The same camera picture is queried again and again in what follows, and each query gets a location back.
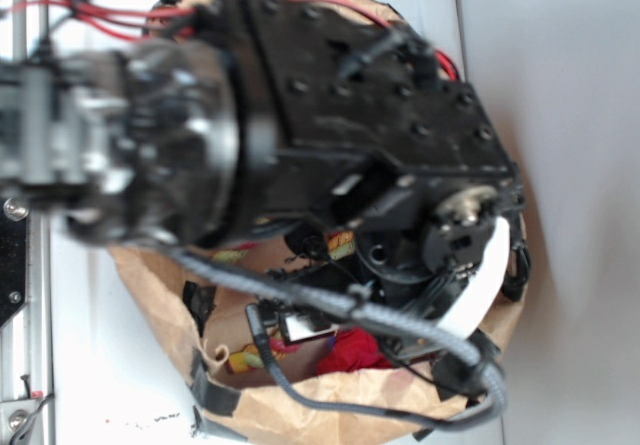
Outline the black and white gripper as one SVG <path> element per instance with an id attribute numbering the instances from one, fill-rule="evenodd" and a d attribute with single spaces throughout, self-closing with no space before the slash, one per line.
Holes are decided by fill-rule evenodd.
<path id="1" fill-rule="evenodd" d="M 375 302 L 470 338 L 526 250 L 522 184 L 455 67 L 435 54 L 263 57 L 251 74 L 279 133 L 260 209 L 283 219 L 258 270 Z"/>

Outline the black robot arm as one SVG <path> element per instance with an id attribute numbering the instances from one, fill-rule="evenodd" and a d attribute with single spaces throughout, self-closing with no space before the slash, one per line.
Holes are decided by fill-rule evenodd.
<path id="1" fill-rule="evenodd" d="M 405 23 L 212 0 L 125 50 L 1 64 L 1 193 L 91 245 L 163 251 L 359 323 L 398 359 L 474 333 L 529 277 L 522 182 L 474 89 Z"/>

